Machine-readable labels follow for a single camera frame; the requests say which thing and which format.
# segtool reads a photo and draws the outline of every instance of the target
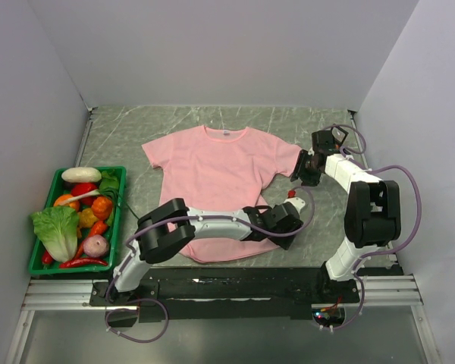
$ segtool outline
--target pink t-shirt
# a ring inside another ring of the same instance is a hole
[[[182,197],[187,206],[211,211],[266,205],[261,191],[276,174],[291,175],[300,151],[299,146],[251,127],[238,131],[193,127],[142,147],[152,167],[164,171],[160,204]],[[198,239],[180,253],[197,262],[223,262],[277,247],[269,240]]]

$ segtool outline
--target shirt sleeve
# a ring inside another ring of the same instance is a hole
[[[162,138],[145,143],[142,148],[153,168],[165,169],[174,151],[174,134],[167,134]]]
[[[301,148],[297,144],[289,144],[277,138],[275,144],[275,166],[276,173],[286,177],[291,176],[297,163]]]

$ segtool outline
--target shirt neckline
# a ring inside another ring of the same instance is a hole
[[[215,131],[215,132],[222,132],[221,129],[212,129],[210,127],[207,127],[206,125],[202,125],[201,129],[202,129],[202,133],[204,134],[204,136],[206,136],[207,139],[212,140],[213,142],[232,143],[232,142],[236,142],[239,139],[241,139],[242,137],[244,137],[246,135],[246,133],[248,132],[249,127],[245,127],[244,129],[241,129],[241,130],[229,130],[230,133],[232,133],[232,134],[239,133],[237,138],[234,138],[234,139],[217,139],[217,138],[213,138],[212,136],[209,136],[209,134],[207,133],[208,130]]]

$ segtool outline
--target onion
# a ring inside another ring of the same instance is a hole
[[[101,235],[93,235],[84,240],[84,252],[91,258],[101,258],[109,252],[109,243]]]

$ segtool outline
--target white wall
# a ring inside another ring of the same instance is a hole
[[[359,109],[417,0],[29,0],[87,105]]]
[[[0,0],[0,363],[30,278],[28,215],[74,162],[87,110],[27,2]]]
[[[420,0],[356,121],[372,167],[397,162],[419,182],[422,225],[400,258],[416,276],[444,362],[455,363],[455,0]],[[406,184],[403,197],[407,236]]]

